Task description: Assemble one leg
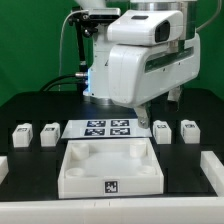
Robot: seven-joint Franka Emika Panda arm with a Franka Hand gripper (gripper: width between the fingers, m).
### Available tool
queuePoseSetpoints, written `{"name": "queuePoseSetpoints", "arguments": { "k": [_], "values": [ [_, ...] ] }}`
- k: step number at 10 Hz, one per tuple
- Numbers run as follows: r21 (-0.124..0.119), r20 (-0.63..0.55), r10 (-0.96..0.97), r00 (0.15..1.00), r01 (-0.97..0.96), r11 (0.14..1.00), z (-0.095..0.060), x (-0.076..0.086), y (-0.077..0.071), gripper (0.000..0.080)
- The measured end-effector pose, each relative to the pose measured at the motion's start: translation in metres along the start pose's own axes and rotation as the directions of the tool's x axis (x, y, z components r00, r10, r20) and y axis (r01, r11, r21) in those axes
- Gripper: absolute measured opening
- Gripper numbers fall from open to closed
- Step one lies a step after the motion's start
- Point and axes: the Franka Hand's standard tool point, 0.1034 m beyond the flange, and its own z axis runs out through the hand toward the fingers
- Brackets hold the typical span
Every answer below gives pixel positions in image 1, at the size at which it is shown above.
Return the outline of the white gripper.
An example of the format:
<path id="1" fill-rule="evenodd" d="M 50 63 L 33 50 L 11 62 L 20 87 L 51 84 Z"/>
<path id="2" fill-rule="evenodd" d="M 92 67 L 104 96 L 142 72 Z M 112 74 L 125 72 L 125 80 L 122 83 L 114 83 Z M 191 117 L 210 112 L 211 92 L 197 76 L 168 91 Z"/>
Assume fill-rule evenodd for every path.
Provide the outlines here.
<path id="1" fill-rule="evenodd" d="M 182 48 L 171 47 L 183 31 L 184 16 L 179 10 L 129 10 L 108 27 L 108 40 L 114 43 L 108 60 L 109 95 L 117 105 L 136 107 L 141 128 L 150 126 L 147 101 L 170 90 L 167 100 L 178 102 L 179 85 L 199 73 L 198 36 Z"/>

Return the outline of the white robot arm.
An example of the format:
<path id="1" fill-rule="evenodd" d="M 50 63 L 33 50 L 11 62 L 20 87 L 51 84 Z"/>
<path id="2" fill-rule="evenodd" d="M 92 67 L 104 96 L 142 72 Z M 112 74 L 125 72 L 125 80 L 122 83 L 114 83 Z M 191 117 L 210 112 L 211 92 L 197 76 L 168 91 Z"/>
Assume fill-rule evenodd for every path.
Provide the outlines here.
<path id="1" fill-rule="evenodd" d="M 164 93 L 178 101 L 181 86 L 199 73 L 197 0 L 129 0 L 126 12 L 108 7 L 109 0 L 75 1 L 83 35 L 93 38 L 84 96 L 132 108 L 147 128 L 149 101 Z"/>

